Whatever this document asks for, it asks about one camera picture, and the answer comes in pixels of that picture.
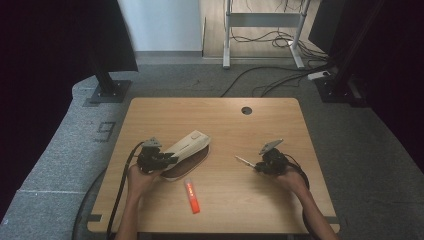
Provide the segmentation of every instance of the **orange marker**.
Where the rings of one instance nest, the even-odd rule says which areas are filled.
[[[190,178],[184,180],[184,185],[187,190],[188,200],[190,201],[193,214],[200,212],[199,203],[197,202],[196,193],[194,192],[193,183]]]

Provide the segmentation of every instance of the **grey carpet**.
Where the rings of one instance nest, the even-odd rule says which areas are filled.
[[[220,64],[142,64],[139,73],[111,74],[115,80],[132,81],[123,103],[97,107],[83,107],[97,86],[96,79],[76,84],[67,115],[2,221],[0,238],[71,238],[81,201],[108,164],[132,98],[219,97],[240,73],[257,66],[233,64],[230,70],[224,70]],[[226,97],[251,97],[253,88],[290,74],[274,69],[249,72]],[[342,239],[424,239],[424,176],[371,109],[324,104],[314,83],[305,79],[299,87],[280,86],[265,97],[299,100],[341,221]],[[77,225],[78,239],[104,239],[101,234],[88,232],[84,225],[96,190],[98,184],[88,194],[83,219]]]

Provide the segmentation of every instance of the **hand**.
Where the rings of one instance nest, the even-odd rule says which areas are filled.
[[[153,180],[159,176],[163,170],[156,170],[152,173],[146,174],[143,173],[137,164],[132,165],[128,169],[128,198],[140,200],[147,191],[149,190],[150,185]]]
[[[292,191],[297,196],[308,191],[305,180],[292,167],[288,167],[284,174],[276,176],[275,180],[280,186]]]

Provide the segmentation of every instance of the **black curtain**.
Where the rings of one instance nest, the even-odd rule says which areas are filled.
[[[116,0],[3,1],[0,9],[3,217],[66,114],[72,86],[94,75],[89,49],[108,72],[137,65]]]

